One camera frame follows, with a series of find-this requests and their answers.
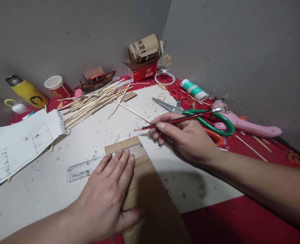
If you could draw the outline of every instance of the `red pencil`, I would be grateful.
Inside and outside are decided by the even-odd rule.
[[[179,123],[179,122],[182,122],[182,121],[185,121],[185,120],[194,119],[194,118],[200,117],[202,115],[207,115],[207,114],[212,114],[212,113],[218,113],[218,112],[220,112],[222,110],[223,110],[222,108],[215,108],[213,110],[208,110],[208,111],[205,111],[205,112],[202,112],[202,113],[197,113],[197,114],[193,114],[193,115],[187,115],[185,117],[181,117],[181,118],[177,118],[177,119],[173,119],[173,120],[168,120],[168,121],[165,121],[165,123],[175,124],[175,123]],[[151,129],[151,128],[155,128],[155,127],[156,127],[156,125],[149,125],[149,126],[146,126],[146,127],[139,128],[137,130],[145,130],[145,129]]]

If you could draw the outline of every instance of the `ruler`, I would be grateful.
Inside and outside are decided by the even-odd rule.
[[[133,145],[131,147],[124,148],[129,149],[130,154],[135,155],[135,159],[146,156],[146,151],[141,143]],[[88,177],[92,174],[92,172],[95,170],[99,162],[103,159],[104,156],[100,156],[95,159],[90,159],[87,161],[84,161],[82,163],[78,163],[75,165],[72,165],[68,167],[67,169],[67,182],[72,182],[74,180],[79,180],[84,177]]]

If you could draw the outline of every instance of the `scissors blade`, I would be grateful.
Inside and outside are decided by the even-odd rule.
[[[165,108],[166,110],[168,110],[171,113],[177,113],[177,114],[181,114],[184,110],[177,108],[175,106],[172,106],[168,103],[162,102],[161,100],[157,99],[157,98],[152,98],[154,101],[156,101],[157,103],[159,103],[160,106],[162,106],[163,108]]]

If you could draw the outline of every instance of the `cartoon face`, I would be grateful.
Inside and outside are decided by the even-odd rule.
[[[33,96],[30,98],[30,102],[32,102],[34,105],[38,105],[42,102],[42,98],[40,96]]]

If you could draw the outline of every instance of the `glue gun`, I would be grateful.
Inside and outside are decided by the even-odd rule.
[[[237,130],[249,133],[254,136],[265,138],[276,137],[282,134],[282,130],[278,127],[256,125],[238,118],[230,110],[228,110],[227,105],[221,100],[216,100],[211,105],[211,109],[218,107],[223,108],[223,110],[219,113],[229,119],[234,124]],[[222,131],[225,131],[227,129],[224,123],[215,123],[214,127]]]

